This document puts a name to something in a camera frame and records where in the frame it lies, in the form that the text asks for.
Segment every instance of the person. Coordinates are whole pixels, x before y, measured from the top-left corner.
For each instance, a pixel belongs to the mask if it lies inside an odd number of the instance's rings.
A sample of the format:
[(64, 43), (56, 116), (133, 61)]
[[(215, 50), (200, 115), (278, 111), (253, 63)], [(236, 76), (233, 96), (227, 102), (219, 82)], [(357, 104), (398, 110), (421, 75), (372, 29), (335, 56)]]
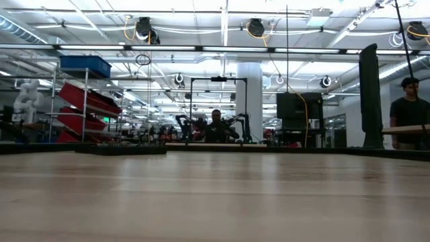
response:
[(207, 143), (226, 143), (229, 136), (239, 138), (235, 131), (222, 125), (220, 110), (212, 111), (212, 123), (206, 126), (203, 135)]
[[(419, 80), (415, 78), (403, 79), (401, 86), (405, 96), (391, 103), (390, 126), (413, 126), (428, 123), (430, 104), (419, 99)], [(398, 150), (416, 150), (421, 136), (413, 134), (392, 135), (392, 146)]]

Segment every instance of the blue storage box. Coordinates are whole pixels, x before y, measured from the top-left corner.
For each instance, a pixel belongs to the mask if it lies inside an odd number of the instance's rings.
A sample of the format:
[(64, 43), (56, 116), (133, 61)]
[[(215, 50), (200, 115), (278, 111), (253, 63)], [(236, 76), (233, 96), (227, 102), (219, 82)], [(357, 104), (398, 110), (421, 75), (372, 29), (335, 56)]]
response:
[(111, 65), (100, 56), (60, 56), (61, 71), (72, 77), (84, 79), (85, 69), (89, 69), (89, 78), (110, 78)]

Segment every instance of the red storage bin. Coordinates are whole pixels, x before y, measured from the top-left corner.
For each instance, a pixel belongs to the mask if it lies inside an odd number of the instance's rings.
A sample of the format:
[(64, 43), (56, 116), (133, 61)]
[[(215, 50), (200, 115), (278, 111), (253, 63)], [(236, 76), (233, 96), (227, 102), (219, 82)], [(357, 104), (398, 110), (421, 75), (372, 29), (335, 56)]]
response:
[[(74, 132), (63, 130), (60, 136), (56, 140), (57, 143), (79, 143), (82, 141), (82, 136), (75, 134)], [(91, 135), (85, 135), (85, 141), (91, 143), (100, 143), (100, 140), (92, 137)]]
[[(60, 113), (63, 114), (82, 114), (81, 111), (63, 107), (60, 109)], [(82, 135), (82, 116), (70, 116), (70, 115), (58, 115), (57, 120), (62, 122), (67, 128), (73, 130), (76, 134)], [(86, 130), (97, 130), (102, 131), (106, 127), (106, 124), (102, 121), (94, 118), (93, 116), (87, 114), (85, 119), (85, 129)]]
[[(77, 109), (83, 110), (84, 90), (81, 88), (65, 83), (58, 95)], [(87, 112), (108, 118), (117, 118), (122, 110), (111, 98), (105, 97), (96, 91), (88, 91)]]

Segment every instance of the black monitor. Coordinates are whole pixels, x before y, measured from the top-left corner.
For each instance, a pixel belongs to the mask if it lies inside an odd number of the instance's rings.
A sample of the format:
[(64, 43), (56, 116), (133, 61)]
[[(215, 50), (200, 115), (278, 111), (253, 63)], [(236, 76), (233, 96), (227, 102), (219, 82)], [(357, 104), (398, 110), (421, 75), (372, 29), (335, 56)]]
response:
[(361, 129), (365, 132), (364, 147), (384, 148), (379, 64), (376, 49), (371, 44), (359, 55)]
[[(321, 119), (323, 97), (321, 93), (301, 93), (306, 101), (308, 119)], [(306, 128), (306, 114), (303, 99), (296, 93), (276, 95), (276, 116), (282, 119), (284, 128)]]

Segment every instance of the ceiling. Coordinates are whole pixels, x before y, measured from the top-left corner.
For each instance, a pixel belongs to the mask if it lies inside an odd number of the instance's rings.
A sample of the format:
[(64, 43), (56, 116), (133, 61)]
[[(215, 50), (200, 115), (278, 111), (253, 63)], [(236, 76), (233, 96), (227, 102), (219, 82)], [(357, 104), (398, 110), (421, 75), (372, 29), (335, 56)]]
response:
[[(363, 15), (366, 9), (372, 9), (376, 3), (382, 3), (382, 8), (371, 11), (369, 15), (359, 19), (355, 29), (344, 31), (352, 21)], [(396, 9), (391, 0), (312, 0), (312, 1), (281, 1), (281, 0), (2, 0), (0, 15), (11, 16), (16, 23), (26, 25), (31, 33), (50, 40), (58, 37), (67, 44), (143, 44), (133, 37), (132, 27), (139, 17), (149, 16), (151, 25), (157, 29), (162, 45), (203, 45), (203, 46), (252, 46), (264, 47), (264, 41), (250, 37), (246, 26), (252, 17), (261, 18), (268, 34), (268, 47), (285, 48), (350, 48), (362, 49), (376, 43), (379, 49), (402, 49), (394, 46), (393, 38), (399, 29)], [(430, 1), (428, 0), (399, 0), (402, 6), (400, 12), (403, 23), (422, 21), (425, 27), (430, 26)], [(309, 27), (306, 20), (312, 9), (330, 9), (332, 14), (320, 28)], [(228, 31), (222, 31), (222, 23)], [(0, 42), (24, 43), (23, 40), (10, 33), (0, 30)], [(411, 41), (412, 49), (428, 49), (426, 41)], [(154, 81), (128, 80), (113, 82), (130, 91), (133, 96), (126, 106), (131, 106), (130, 112), (141, 113), (139, 100), (157, 106), (157, 114), (168, 117), (170, 114), (183, 113), (189, 100), (184, 93), (152, 91), (147, 89), (177, 89), (175, 77), (181, 73), (184, 77), (185, 89), (189, 89), (191, 77), (213, 77), (222, 74), (224, 65), (222, 53), (204, 52), (153, 52), (153, 64), (139, 68), (134, 62), (135, 56), (143, 52), (115, 51), (70, 51), (69, 54), (98, 54), (112, 64), (113, 77), (141, 78)], [(336, 80), (340, 85), (354, 82), (357, 79), (357, 56), (291, 54), (287, 65), (285, 54), (273, 54), (274, 62), (267, 53), (228, 53), (226, 55), (225, 75), (235, 76), (237, 63), (246, 61), (261, 62), (263, 75), (269, 79), (263, 88), (265, 104), (274, 104), (275, 99), (270, 91), (286, 90), (285, 83), (279, 84), (275, 65), (284, 79), (289, 75), (289, 85), (296, 91), (327, 92), (319, 86), (319, 80), (326, 75)], [(22, 62), (29, 61), (40, 67)], [(53, 70), (57, 58), (42, 52), (4, 51), (0, 53), (0, 71), (8, 71), (11, 75), (45, 73), (46, 69)], [(380, 65), (392, 65), (404, 61), (404, 56), (381, 56)], [(235, 91), (233, 82), (225, 85), (202, 81), (194, 83), (194, 89)], [(106, 88), (105, 84), (92, 83), (96, 88)], [(331, 98), (327, 103), (333, 105), (341, 96)], [(220, 108), (229, 115), (234, 114), (229, 104), (203, 104), (205, 102), (229, 103), (230, 93), (201, 93), (193, 97), (194, 102), (200, 102), (199, 112), (210, 113), (210, 108)], [(265, 121), (271, 120), (275, 114), (273, 108), (264, 110)]]

